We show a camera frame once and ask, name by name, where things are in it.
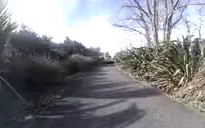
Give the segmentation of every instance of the shrub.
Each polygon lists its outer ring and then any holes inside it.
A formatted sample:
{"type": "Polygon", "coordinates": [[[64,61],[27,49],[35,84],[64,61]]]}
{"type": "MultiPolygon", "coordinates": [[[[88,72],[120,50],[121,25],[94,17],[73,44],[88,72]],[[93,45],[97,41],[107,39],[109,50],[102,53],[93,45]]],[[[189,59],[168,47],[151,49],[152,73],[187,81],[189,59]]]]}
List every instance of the shrub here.
{"type": "Polygon", "coordinates": [[[185,87],[199,69],[205,55],[205,40],[186,37],[183,42],[164,41],[154,48],[132,48],[116,55],[116,61],[136,75],[154,82],[167,93],[185,87]]]}

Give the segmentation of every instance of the roadside vegetation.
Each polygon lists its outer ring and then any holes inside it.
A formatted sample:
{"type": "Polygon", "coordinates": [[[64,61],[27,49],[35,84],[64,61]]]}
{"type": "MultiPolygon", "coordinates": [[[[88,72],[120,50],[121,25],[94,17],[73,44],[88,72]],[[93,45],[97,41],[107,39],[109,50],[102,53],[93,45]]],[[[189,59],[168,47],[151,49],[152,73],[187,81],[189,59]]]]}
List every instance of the roadside vegetation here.
{"type": "Polygon", "coordinates": [[[0,127],[30,119],[65,91],[68,76],[102,60],[99,48],[68,37],[55,43],[26,26],[18,30],[10,16],[0,0],[0,127]]]}
{"type": "Polygon", "coordinates": [[[147,45],[127,48],[115,55],[121,69],[149,81],[156,88],[205,112],[205,1],[128,0],[122,10],[129,15],[115,24],[145,38],[147,45]],[[187,20],[187,9],[197,7],[199,22],[187,20]],[[183,39],[172,40],[176,27],[186,30],[183,39]]]}

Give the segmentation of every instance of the paved path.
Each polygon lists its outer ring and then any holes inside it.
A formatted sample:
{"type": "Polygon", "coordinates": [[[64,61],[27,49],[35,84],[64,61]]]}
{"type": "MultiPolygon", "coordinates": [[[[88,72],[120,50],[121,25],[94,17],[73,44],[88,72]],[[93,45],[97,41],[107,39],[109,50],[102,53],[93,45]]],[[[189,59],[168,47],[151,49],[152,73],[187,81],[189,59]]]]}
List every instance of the paved path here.
{"type": "Polygon", "coordinates": [[[204,115],[112,66],[69,84],[67,98],[26,128],[205,128],[204,115]]]}

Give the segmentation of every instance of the bare tree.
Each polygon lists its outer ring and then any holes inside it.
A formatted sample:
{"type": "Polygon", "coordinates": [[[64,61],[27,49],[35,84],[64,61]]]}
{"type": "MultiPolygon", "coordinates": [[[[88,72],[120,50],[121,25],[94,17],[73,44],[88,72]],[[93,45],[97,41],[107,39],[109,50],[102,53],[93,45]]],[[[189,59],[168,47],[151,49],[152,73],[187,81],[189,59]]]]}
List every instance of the bare tree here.
{"type": "Polygon", "coordinates": [[[123,2],[122,9],[129,10],[128,17],[121,19],[115,26],[143,35],[148,46],[153,43],[158,45],[160,31],[163,31],[164,40],[170,40],[172,30],[182,20],[189,2],[190,0],[127,0],[123,2]]]}

